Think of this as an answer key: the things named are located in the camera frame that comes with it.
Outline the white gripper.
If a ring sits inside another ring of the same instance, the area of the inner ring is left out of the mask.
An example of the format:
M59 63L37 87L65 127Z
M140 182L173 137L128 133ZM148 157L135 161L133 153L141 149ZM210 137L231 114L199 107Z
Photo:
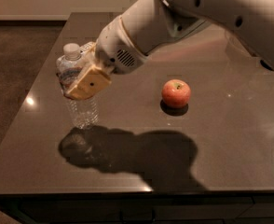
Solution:
M115 74L129 74L147 61L130 40L121 16L117 16L100 32L96 41L95 56ZM74 100L87 100L112 83L101 67L92 64L84 68L66 90Z

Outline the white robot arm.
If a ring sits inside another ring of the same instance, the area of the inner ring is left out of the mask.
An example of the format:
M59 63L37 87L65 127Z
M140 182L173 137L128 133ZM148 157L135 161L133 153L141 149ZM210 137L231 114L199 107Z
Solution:
M158 47L190 37L211 22L274 69L274 0L138 0L103 28L65 95L89 99L110 85L112 73L134 71Z

